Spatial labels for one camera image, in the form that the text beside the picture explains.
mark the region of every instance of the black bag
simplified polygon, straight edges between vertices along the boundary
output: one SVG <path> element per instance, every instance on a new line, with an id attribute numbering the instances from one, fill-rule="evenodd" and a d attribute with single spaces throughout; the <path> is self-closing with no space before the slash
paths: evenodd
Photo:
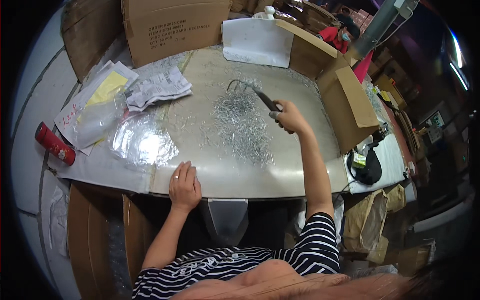
<path id="1" fill-rule="evenodd" d="M 354 176 L 352 173 L 352 162 L 353 162 L 353 152 L 350 154 L 347 160 L 347 167 L 352 174 L 352 177 L 357 181 L 366 184 L 366 185 L 373 185 L 377 181 L 380 180 L 382 176 L 382 166 L 380 165 L 380 161 L 378 160 L 377 154 L 373 149 L 370 149 L 367 154 L 367 161 L 365 163 L 365 167 L 363 169 L 355 168 L 356 175 Z"/>

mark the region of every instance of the wire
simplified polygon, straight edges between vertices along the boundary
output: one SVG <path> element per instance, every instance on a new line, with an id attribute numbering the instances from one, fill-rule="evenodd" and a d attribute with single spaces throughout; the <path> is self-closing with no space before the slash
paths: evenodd
<path id="1" fill-rule="evenodd" d="M 381 44 L 383 44 L 385 41 L 387 41 L 389 38 L 391 38 L 391 36 L 406 22 L 408 21 L 411 17 L 413 16 L 413 11 L 412 11 L 412 14 L 407 18 L 405 19 L 402 23 L 400 23 L 400 25 L 395 28 L 395 30 L 386 38 L 384 39 L 383 41 L 381 41 L 380 43 L 378 43 L 375 48 L 377 48 L 378 46 L 380 46 Z"/>
<path id="2" fill-rule="evenodd" d="M 357 180 L 355 179 L 355 180 L 352 180 L 352 181 L 350 181 L 349 183 L 347 183 L 347 185 L 346 185 L 341 191 L 338 192 L 338 195 L 335 197 L 335 200 L 334 200 L 333 202 L 336 202 L 336 200 L 338 199 L 338 197 L 340 196 L 340 194 L 345 191 L 345 189 L 347 188 L 347 186 L 349 186 L 350 184 L 352 184 L 352 183 L 354 183 L 354 182 L 356 182 L 356 181 L 357 181 Z"/>

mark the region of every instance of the black handle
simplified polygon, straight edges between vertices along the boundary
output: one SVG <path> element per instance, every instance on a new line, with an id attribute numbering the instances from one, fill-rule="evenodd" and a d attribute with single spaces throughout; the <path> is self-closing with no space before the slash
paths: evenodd
<path id="1" fill-rule="evenodd" d="M 257 93 L 260 99 L 265 103 L 265 105 L 267 105 L 270 111 L 281 112 L 281 110 L 279 110 L 278 107 L 276 107 L 275 103 L 273 103 L 273 101 L 267 95 L 265 95 L 262 91 L 259 91 L 257 89 L 254 89 L 254 91 Z"/>

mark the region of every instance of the red bottle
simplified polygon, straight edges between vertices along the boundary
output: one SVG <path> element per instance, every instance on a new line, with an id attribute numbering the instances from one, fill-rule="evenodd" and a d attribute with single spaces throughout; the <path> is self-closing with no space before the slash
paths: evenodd
<path id="1" fill-rule="evenodd" d="M 35 132 L 35 139 L 50 153 L 71 166 L 75 161 L 75 151 L 57 137 L 44 122 L 41 122 Z"/>

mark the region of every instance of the metal bracket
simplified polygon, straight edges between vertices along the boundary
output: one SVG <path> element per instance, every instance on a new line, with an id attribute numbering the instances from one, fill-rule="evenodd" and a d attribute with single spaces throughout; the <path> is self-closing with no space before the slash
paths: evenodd
<path id="1" fill-rule="evenodd" d="M 221 246 L 236 246 L 248 226 L 248 199 L 214 199 L 202 202 L 208 232 Z"/>

